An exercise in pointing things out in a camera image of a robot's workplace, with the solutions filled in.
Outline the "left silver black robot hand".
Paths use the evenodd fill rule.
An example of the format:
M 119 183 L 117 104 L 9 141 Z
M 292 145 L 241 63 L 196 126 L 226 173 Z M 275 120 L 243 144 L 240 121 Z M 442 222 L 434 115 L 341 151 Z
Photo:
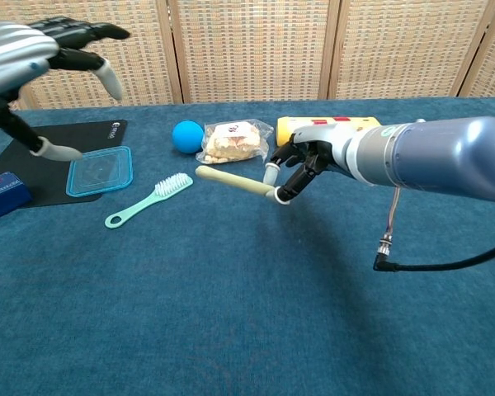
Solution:
M 31 155 L 52 161 L 79 160 L 75 148 L 52 144 L 38 135 L 9 104 L 20 90 L 51 69 L 88 71 L 100 80 L 115 100 L 123 98 L 123 87 L 108 59 L 84 48 L 106 38 L 125 40 L 130 33 L 109 22 L 91 23 L 55 16 L 19 24 L 0 20 L 0 130 L 25 146 Z

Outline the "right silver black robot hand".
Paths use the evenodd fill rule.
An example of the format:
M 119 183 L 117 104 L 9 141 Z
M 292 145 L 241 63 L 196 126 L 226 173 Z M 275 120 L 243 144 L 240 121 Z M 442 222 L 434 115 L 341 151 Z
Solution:
M 285 144 L 276 148 L 265 165 L 263 182 L 272 187 L 265 197 L 288 205 L 322 172 L 338 172 L 350 177 L 346 154 L 355 133 L 354 129 L 343 123 L 308 125 L 296 129 Z M 299 167 L 283 185 L 276 186 L 283 165 Z

